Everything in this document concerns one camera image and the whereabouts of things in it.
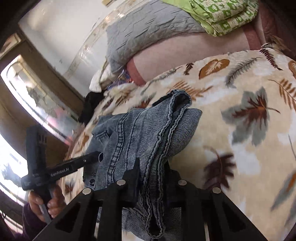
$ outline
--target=silver screw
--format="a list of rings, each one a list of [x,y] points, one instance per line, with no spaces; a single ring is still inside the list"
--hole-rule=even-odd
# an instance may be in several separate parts
[[[117,183],[117,185],[122,186],[122,185],[124,185],[126,183],[126,181],[123,180],[123,179],[120,179],[116,183]]]
[[[84,195],[88,195],[88,194],[91,193],[91,189],[90,189],[90,188],[84,188],[84,189],[82,190],[82,193],[83,193]]]
[[[186,182],[185,180],[179,180],[179,181],[178,181],[178,184],[179,184],[180,186],[185,186],[185,185],[187,184],[187,182]]]
[[[214,188],[212,189],[212,191],[213,191],[213,193],[216,193],[216,194],[221,193],[221,189],[218,188],[218,187],[214,187]]]

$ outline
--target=quilted gray fabric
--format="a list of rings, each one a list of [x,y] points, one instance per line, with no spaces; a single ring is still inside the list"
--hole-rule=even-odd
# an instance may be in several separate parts
[[[190,14],[161,0],[152,0],[107,28],[106,57],[111,72],[119,72],[133,55],[158,40],[198,32],[205,30]]]

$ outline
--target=person's arm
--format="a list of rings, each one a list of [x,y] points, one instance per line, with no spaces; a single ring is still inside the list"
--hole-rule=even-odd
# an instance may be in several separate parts
[[[33,191],[29,193],[28,199],[29,203],[24,206],[22,213],[23,233],[16,234],[14,241],[32,241],[46,226],[39,208],[43,200]],[[55,218],[66,206],[64,199],[61,188],[56,186],[54,197],[48,202],[48,213],[52,218]]]

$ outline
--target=human hand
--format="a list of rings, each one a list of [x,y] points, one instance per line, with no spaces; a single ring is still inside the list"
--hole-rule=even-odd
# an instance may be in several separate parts
[[[55,218],[66,206],[65,198],[63,196],[61,188],[56,185],[53,191],[54,197],[48,202],[48,213]],[[42,198],[35,193],[34,191],[29,192],[29,204],[33,213],[42,221],[45,222],[42,212],[39,208],[39,205],[43,204]]]

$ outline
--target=green blanket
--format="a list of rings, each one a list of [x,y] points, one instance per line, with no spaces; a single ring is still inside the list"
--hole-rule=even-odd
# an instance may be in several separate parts
[[[252,21],[258,0],[163,0],[190,13],[207,33],[221,36]]]

